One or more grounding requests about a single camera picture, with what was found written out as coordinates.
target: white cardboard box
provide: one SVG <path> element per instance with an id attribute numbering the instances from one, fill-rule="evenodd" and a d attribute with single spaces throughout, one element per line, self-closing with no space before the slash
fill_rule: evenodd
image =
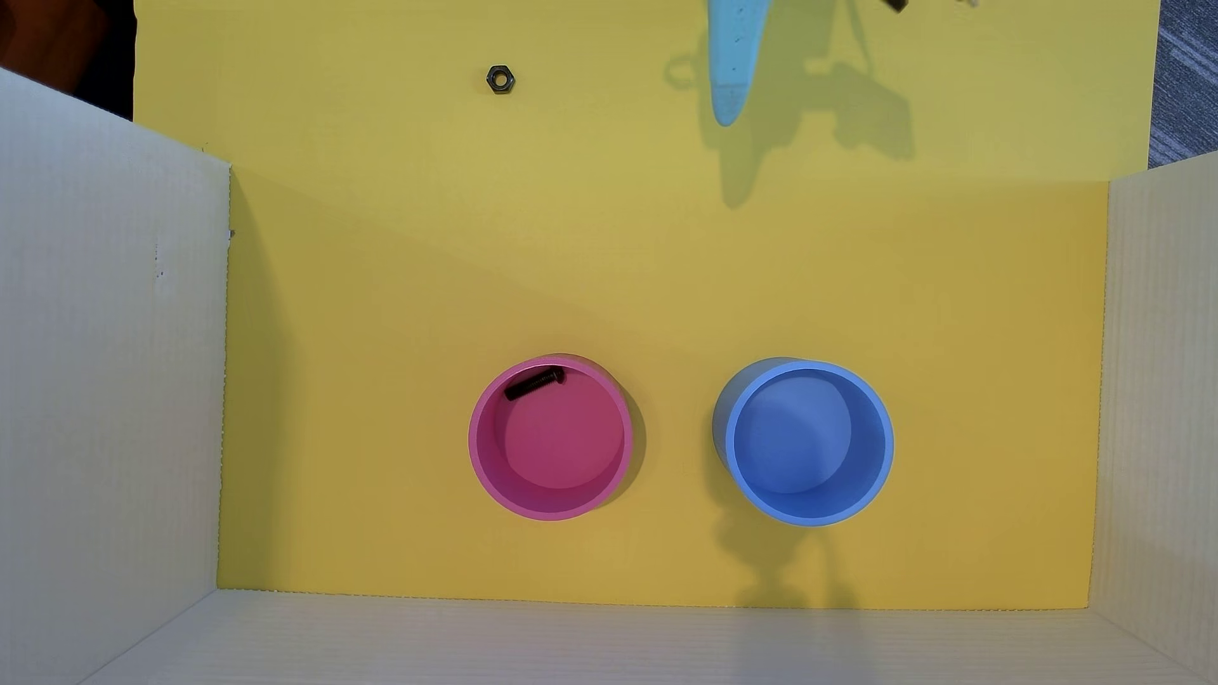
<path id="1" fill-rule="evenodd" d="M 1218 154 L 1111 189 L 1091 608 L 216 590 L 228 166 L 0 71 L 0 685 L 1218 683 Z"/>

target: yellow surface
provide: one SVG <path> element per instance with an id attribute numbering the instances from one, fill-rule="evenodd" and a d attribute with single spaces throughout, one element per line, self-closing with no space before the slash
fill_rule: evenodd
<path id="1" fill-rule="evenodd" d="M 138 2 L 138 121 L 234 162 L 220 585 L 1084 605 L 1102 182 L 1145 166 L 1156 6 L 778 0 L 725 130 L 697 1 Z M 465 431 L 552 351 L 624 384 L 642 462 L 538 523 Z M 889 407 L 845 523 L 772 522 L 714 457 L 717 391 L 772 355 Z"/>

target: cup rim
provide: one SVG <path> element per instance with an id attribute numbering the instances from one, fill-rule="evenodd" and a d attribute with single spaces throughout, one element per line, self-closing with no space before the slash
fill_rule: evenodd
<path id="1" fill-rule="evenodd" d="M 870 400 L 871 406 L 876 410 L 876 413 L 879 416 L 879 424 L 884 433 L 884 453 L 882 456 L 883 461 L 879 467 L 879 473 L 876 475 L 876 479 L 871 484 L 871 488 L 868 488 L 867 491 L 849 507 L 839 512 L 834 512 L 832 514 L 822 517 L 799 517 L 770 506 L 765 500 L 762 500 L 756 494 L 753 485 L 744 478 L 744 474 L 741 473 L 741 467 L 736 455 L 736 430 L 737 430 L 737 424 L 739 423 L 741 413 L 744 410 L 744 406 L 765 384 L 770 383 L 776 378 L 800 371 L 816 371 L 822 373 L 831 373 L 857 388 L 860 391 L 862 391 L 862 394 L 867 397 L 867 400 Z M 871 385 L 867 385 L 867 383 L 862 378 L 860 378 L 856 373 L 829 362 L 818 362 L 814 360 L 792 360 L 781 364 L 776 364 L 761 372 L 760 374 L 758 374 L 756 378 L 749 382 L 747 386 L 744 386 L 744 390 L 742 390 L 739 395 L 737 395 L 736 400 L 732 402 L 732 410 L 728 413 L 726 428 L 723 430 L 723 450 L 726 452 L 723 461 L 727 464 L 727 469 L 732 474 L 732 479 L 736 480 L 736 484 L 739 486 L 741 491 L 744 492 L 744 496 L 748 497 L 748 500 L 753 502 L 755 507 L 758 507 L 766 514 L 783 523 L 789 523 L 793 525 L 806 525 L 806 527 L 829 525 L 833 523 L 845 520 L 851 516 L 862 511 L 864 507 L 866 507 L 868 503 L 871 503 L 872 500 L 876 499 L 876 495 L 879 494 L 879 489 L 884 485 L 884 481 L 888 480 L 888 472 L 892 470 L 893 467 L 893 423 L 892 418 L 888 416 L 888 410 L 884 407 L 883 401 L 881 401 L 879 399 L 879 395 L 877 395 L 876 391 L 872 390 Z"/>
<path id="2" fill-rule="evenodd" d="M 551 366 L 560 366 L 563 368 L 582 373 L 583 375 L 596 380 L 597 385 L 609 394 L 609 397 L 613 400 L 614 408 L 618 410 L 618 417 L 621 421 L 622 445 L 620 450 L 621 457 L 618 460 L 616 470 L 605 483 L 605 486 L 594 496 L 590 497 L 583 503 L 568 509 L 558 512 L 538 512 L 515 502 L 495 486 L 482 466 L 482 455 L 477 449 L 477 433 L 482 422 L 490 418 L 487 406 L 491 403 L 491 400 L 497 394 L 502 392 L 513 378 L 529 369 Z M 470 463 L 474 467 L 474 473 L 477 475 L 479 483 L 481 483 L 482 489 L 486 490 L 486 492 L 491 495 L 491 497 L 503 508 L 535 520 L 564 520 L 594 509 L 608 500 L 618 489 L 622 478 L 626 475 L 626 472 L 630 469 L 630 460 L 635 449 L 635 431 L 630 418 L 630 407 L 626 403 L 626 396 L 618 385 L 618 382 L 608 371 L 596 362 L 577 355 L 552 353 L 526 360 L 505 369 L 503 373 L 497 375 L 485 390 L 482 390 L 481 396 L 477 399 L 477 403 L 474 406 L 474 412 L 470 416 L 468 442 Z"/>

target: blue cup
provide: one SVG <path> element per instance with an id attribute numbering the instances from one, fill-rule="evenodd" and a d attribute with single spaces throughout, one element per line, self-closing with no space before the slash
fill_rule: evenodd
<path id="1" fill-rule="evenodd" d="M 893 423 L 879 396 L 826 362 L 771 357 L 719 394 L 715 450 L 744 496 L 794 525 L 850 518 L 893 466 Z"/>

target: light blue object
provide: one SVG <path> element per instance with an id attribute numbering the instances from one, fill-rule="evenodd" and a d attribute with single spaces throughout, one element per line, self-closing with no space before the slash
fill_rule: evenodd
<path id="1" fill-rule="evenodd" d="M 893 466 L 893 424 L 879 396 L 826 362 L 772 357 L 719 394 L 715 450 L 744 496 L 794 525 L 850 518 Z"/>
<path id="2" fill-rule="evenodd" d="M 710 105 L 720 126 L 741 116 L 753 87 L 770 0 L 710 0 Z"/>

